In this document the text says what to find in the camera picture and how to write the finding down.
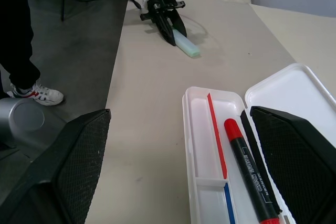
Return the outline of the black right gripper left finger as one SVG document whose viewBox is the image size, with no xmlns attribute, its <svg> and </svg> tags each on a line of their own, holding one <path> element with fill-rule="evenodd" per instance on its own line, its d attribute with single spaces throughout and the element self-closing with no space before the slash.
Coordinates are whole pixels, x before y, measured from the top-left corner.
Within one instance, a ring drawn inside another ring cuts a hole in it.
<svg viewBox="0 0 336 224">
<path fill-rule="evenodd" d="M 35 160 L 1 160 L 1 223 L 84 223 L 100 177 L 111 112 L 82 115 Z"/>
</svg>

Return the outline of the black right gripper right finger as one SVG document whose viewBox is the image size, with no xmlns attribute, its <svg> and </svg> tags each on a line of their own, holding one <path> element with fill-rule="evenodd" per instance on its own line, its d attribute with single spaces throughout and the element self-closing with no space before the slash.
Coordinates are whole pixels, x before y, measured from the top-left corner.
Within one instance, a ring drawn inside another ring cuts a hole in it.
<svg viewBox="0 0 336 224">
<path fill-rule="evenodd" d="M 266 165 L 296 223 L 335 223 L 335 147 L 306 119 L 253 106 Z"/>
</svg>

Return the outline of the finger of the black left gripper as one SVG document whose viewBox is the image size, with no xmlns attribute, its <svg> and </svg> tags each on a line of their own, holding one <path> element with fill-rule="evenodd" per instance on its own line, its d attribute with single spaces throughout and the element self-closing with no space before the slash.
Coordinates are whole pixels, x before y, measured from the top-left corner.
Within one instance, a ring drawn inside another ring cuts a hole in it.
<svg viewBox="0 0 336 224">
<path fill-rule="evenodd" d="M 173 29 L 168 21 L 168 18 L 162 14 L 158 13 L 154 15 L 155 24 L 166 42 L 170 45 L 175 46 L 175 39 L 173 35 Z"/>
<path fill-rule="evenodd" d="M 183 36 L 187 36 L 185 25 L 176 9 L 169 11 L 169 19 L 172 22 L 173 28 L 179 31 Z"/>
</svg>

